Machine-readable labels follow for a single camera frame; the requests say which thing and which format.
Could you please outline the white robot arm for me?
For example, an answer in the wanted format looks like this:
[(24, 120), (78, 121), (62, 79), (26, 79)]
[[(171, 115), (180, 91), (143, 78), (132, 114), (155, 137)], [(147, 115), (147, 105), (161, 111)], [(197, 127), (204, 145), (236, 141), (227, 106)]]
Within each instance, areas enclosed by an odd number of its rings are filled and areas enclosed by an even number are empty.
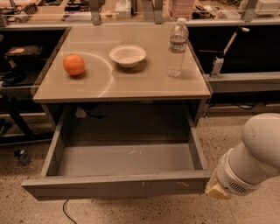
[(219, 200), (246, 196), (279, 175), (280, 115), (255, 115), (244, 124), (241, 142), (220, 158), (205, 194)]

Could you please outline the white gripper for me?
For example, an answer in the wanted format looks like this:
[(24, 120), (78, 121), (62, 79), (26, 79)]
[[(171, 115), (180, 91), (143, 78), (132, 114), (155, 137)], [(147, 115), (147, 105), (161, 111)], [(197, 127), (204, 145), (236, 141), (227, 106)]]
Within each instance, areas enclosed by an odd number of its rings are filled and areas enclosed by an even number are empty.
[(221, 157), (217, 170), (206, 184), (205, 194), (214, 199), (230, 200), (232, 194), (246, 196), (260, 187), (245, 182), (234, 173), (229, 163), (229, 155), (233, 150), (230, 149)]

